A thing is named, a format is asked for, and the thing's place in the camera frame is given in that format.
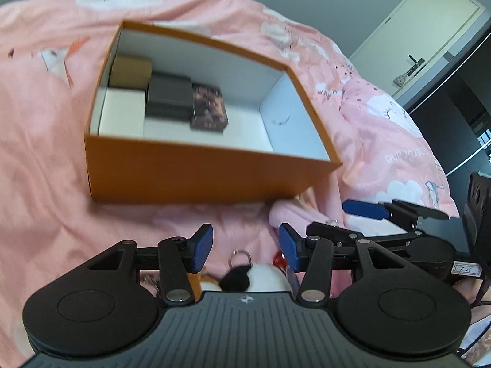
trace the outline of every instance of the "small book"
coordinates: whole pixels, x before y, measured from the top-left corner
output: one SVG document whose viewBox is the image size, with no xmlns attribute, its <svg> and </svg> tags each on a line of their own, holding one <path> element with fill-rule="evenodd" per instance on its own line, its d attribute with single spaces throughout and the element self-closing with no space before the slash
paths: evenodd
<svg viewBox="0 0 491 368">
<path fill-rule="evenodd" d="M 223 132 L 228 124 L 222 92 L 218 87 L 193 84 L 194 115 L 191 128 Z"/>
</svg>

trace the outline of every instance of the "pink bedsheet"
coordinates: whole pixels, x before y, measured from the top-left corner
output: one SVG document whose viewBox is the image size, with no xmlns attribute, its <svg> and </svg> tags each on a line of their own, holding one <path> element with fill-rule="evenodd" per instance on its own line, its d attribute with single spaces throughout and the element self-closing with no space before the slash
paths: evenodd
<svg viewBox="0 0 491 368">
<path fill-rule="evenodd" d="M 91 202 L 83 128 L 96 77 L 122 18 L 158 21 L 220 38 L 290 65 L 344 165 L 298 200 L 236 206 L 103 206 Z M 235 249 L 270 263 L 274 227 L 313 220 L 393 227 L 346 217 L 348 197 L 393 197 L 457 214 L 445 176 L 405 111 L 359 77 L 332 40 L 251 0 L 24 0 L 0 8 L 0 366 L 31 354 L 26 299 L 94 254 L 131 238 L 139 246 L 190 236 L 211 223 L 207 267 L 227 270 Z M 336 294 L 345 273 L 333 282 Z"/>
</svg>

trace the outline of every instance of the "label sticker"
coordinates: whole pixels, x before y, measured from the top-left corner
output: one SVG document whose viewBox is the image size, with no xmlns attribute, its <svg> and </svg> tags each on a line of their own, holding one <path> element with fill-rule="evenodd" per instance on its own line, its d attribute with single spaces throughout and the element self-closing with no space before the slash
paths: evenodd
<svg viewBox="0 0 491 368">
<path fill-rule="evenodd" d="M 467 277 L 480 277 L 483 269 L 477 263 L 454 262 L 452 274 L 465 275 Z"/>
</svg>

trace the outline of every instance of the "ribbed black surface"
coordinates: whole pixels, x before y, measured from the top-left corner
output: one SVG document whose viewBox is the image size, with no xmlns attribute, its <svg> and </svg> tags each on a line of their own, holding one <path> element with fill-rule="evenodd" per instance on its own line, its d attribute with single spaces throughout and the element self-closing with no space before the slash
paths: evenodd
<svg viewBox="0 0 491 368">
<path fill-rule="evenodd" d="M 213 292 L 206 293 L 192 307 L 170 309 L 148 338 L 117 355 L 91 361 L 64 361 L 39 354 L 24 365 L 25 368 L 466 366 L 454 355 L 424 362 L 395 362 L 371 355 L 345 339 L 326 312 L 300 307 L 285 293 Z"/>
</svg>

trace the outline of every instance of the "door handle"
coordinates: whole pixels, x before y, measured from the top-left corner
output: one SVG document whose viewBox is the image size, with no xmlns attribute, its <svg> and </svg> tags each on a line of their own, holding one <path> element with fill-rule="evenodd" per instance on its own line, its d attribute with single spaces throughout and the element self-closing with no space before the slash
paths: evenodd
<svg viewBox="0 0 491 368">
<path fill-rule="evenodd" d="M 406 75 L 411 76 L 416 71 L 416 69 L 423 65 L 425 60 L 423 58 L 419 58 L 419 60 L 417 61 L 411 55 L 409 55 L 409 58 L 414 62 L 414 65 L 411 66 L 411 69 L 406 72 Z"/>
</svg>

